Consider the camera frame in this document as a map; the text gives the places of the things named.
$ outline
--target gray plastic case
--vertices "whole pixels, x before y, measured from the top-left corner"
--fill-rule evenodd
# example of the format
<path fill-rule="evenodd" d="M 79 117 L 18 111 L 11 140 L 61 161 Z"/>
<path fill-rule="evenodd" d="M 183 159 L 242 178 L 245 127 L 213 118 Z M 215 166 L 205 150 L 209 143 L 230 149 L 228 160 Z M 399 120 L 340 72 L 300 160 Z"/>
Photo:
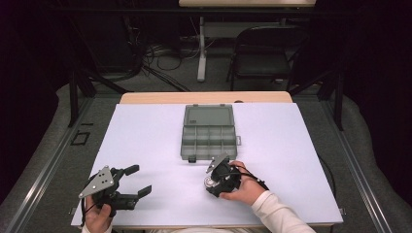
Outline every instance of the gray plastic case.
<path fill-rule="evenodd" d="M 226 153 L 237 156 L 237 138 L 231 105 L 187 105 L 182 134 L 182 159 L 212 160 Z"/>

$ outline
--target hand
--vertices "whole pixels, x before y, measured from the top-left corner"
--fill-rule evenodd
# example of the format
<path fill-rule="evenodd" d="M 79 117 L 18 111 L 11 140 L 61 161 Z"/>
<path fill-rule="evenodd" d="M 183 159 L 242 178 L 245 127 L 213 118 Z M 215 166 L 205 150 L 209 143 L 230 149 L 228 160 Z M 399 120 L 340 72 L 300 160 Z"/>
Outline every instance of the hand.
<path fill-rule="evenodd" d="M 240 161 L 233 161 L 230 165 L 236 166 L 241 173 L 249 173 L 245 168 L 245 164 Z M 265 189 L 258 182 L 248 176 L 242 175 L 239 190 L 233 192 L 222 192 L 220 197 L 226 200 L 241 201 L 249 206 L 252 206 Z"/>
<path fill-rule="evenodd" d="M 86 210 L 88 210 L 90 207 L 91 209 L 86 213 L 86 227 L 90 233 L 105 232 L 112 223 L 112 218 L 109 217 L 112 208 L 109 205 L 104 204 L 102 209 L 100 210 L 93 205 L 93 199 L 91 198 L 91 196 L 87 196 Z"/>

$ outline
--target person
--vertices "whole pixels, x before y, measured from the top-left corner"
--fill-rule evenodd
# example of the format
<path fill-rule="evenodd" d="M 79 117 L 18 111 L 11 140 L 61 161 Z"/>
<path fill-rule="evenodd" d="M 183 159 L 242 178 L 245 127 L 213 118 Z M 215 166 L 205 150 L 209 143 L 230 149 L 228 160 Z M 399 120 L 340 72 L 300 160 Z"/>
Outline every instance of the person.
<path fill-rule="evenodd" d="M 249 173 L 245 164 L 241 161 L 232 161 L 230 165 L 236 166 L 241 173 Z M 310 226 L 302 221 L 293 209 L 283 204 L 279 197 L 261 187 L 257 181 L 248 176 L 241 177 L 241 184 L 238 190 L 233 192 L 222 192 L 220 197 L 226 200 L 240 201 L 252 207 L 255 215 L 273 233 L 313 233 Z M 111 207 L 103 205 L 101 210 L 93 206 L 91 196 L 86 198 L 86 209 L 91 209 L 86 213 L 86 224 L 83 233 L 110 233 L 112 231 L 112 218 L 109 217 Z M 169 230 L 173 233 L 191 232 L 218 232 L 218 233 L 246 233 L 256 232 L 252 228 L 236 229 L 214 229 L 214 228 L 188 228 L 183 230 Z"/>

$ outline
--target white sleeve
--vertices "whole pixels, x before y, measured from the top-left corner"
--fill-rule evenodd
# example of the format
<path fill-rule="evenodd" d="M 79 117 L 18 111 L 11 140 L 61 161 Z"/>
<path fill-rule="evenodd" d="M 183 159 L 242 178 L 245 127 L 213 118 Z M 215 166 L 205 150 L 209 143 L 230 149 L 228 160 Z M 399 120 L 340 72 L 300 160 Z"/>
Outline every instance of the white sleeve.
<path fill-rule="evenodd" d="M 314 233 L 279 197 L 266 190 L 252 205 L 261 222 L 273 233 Z"/>
<path fill-rule="evenodd" d="M 110 224 L 109 228 L 107 228 L 107 230 L 106 230 L 104 233 L 112 233 L 112 228 L 113 228 L 113 225 Z M 83 228 L 82 228 L 82 233 L 90 233 L 90 231 L 88 231 L 86 225 L 83 226 Z"/>

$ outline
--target wooden desk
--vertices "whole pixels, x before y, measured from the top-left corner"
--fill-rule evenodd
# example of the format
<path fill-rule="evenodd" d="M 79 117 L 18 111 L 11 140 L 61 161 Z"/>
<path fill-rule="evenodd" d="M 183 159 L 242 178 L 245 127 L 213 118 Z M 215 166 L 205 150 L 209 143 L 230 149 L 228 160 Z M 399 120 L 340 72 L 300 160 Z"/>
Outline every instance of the wooden desk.
<path fill-rule="evenodd" d="M 312 8 L 316 0 L 179 0 L 179 6 L 191 8 L 230 7 L 230 8 Z M 276 22 L 211 22 L 206 23 L 204 17 L 200 17 L 200 57 L 197 80 L 205 81 L 206 50 L 205 37 L 235 38 L 246 28 L 258 25 L 276 25 Z"/>
<path fill-rule="evenodd" d="M 134 211 L 118 211 L 115 229 L 262 227 L 250 207 L 205 190 L 210 161 L 188 163 L 180 156 L 185 106 L 199 103 L 232 104 L 236 134 L 242 137 L 237 159 L 305 222 L 342 222 L 303 118 L 287 92 L 158 92 L 123 95 L 90 172 L 139 164 L 139 172 L 120 180 L 118 191 L 153 186 Z M 72 225 L 79 226 L 81 219 L 78 207 Z"/>

